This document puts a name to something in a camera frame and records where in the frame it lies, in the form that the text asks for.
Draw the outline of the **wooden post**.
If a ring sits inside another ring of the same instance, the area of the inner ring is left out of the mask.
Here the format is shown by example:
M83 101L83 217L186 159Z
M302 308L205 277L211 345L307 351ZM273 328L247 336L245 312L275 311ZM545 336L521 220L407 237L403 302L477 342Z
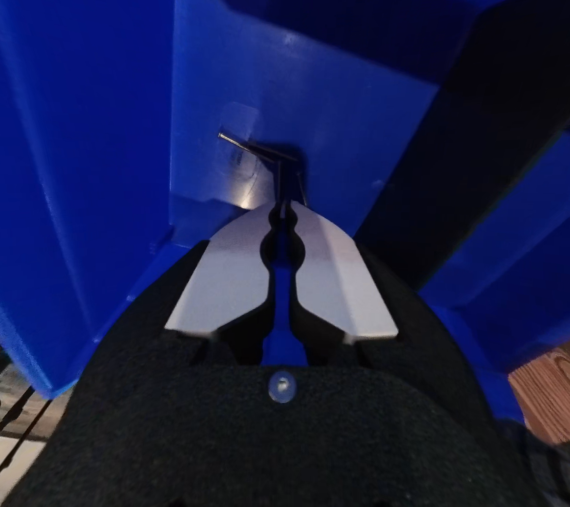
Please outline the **wooden post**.
M513 370L508 379L526 427L550 446L569 446L569 342Z

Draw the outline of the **blue plastic bin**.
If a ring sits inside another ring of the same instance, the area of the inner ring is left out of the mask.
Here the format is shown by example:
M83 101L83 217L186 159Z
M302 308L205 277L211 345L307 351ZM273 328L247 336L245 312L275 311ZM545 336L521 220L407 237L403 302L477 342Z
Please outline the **blue plastic bin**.
M59 397L151 281L286 197L507 373L569 339L569 0L1 0L1 347Z

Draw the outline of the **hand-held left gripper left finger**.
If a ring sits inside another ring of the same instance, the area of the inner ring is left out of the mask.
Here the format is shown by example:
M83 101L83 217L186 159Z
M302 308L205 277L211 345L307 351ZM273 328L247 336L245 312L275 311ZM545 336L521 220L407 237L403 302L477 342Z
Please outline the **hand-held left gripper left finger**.
M170 314L165 330L225 343L240 365L260 365L275 320L279 207L268 202L217 231Z

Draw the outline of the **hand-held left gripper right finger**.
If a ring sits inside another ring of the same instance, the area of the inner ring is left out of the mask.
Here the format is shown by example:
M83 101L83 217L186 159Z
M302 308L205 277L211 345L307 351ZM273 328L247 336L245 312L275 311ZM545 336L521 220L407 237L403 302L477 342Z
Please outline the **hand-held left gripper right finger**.
M287 205L289 327L309 366L343 347L393 341L398 327L355 241L300 202Z

